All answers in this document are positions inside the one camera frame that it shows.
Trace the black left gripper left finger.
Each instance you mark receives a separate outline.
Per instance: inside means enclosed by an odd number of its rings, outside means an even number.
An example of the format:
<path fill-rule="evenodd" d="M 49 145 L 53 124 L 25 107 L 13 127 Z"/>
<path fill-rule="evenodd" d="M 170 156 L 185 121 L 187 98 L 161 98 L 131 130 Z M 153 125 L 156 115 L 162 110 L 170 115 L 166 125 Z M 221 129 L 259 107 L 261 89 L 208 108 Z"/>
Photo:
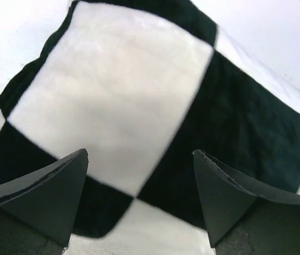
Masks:
<path fill-rule="evenodd" d="M 88 162 L 88 152 L 80 149 L 0 184 L 0 254 L 63 254 Z"/>

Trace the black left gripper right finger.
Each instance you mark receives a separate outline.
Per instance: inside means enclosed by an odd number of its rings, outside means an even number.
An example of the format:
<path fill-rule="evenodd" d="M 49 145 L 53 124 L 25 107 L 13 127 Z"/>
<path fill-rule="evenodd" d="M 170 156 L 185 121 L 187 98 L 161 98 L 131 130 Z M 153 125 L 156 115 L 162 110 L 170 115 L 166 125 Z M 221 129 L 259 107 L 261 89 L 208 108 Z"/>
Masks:
<path fill-rule="evenodd" d="M 216 254 L 300 255 L 300 195 L 249 177 L 203 151 L 194 171 Z"/>

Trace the black white checkered pillowcase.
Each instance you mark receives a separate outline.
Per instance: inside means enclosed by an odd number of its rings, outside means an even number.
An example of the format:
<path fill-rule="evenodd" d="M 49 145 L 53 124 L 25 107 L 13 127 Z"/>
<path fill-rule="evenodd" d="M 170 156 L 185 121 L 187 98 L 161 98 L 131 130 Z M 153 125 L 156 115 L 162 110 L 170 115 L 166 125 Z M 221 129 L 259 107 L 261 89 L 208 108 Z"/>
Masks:
<path fill-rule="evenodd" d="M 81 148 L 74 234 L 205 236 L 197 149 L 300 194 L 300 90 L 190 1 L 76 1 L 0 94 L 0 184 Z"/>

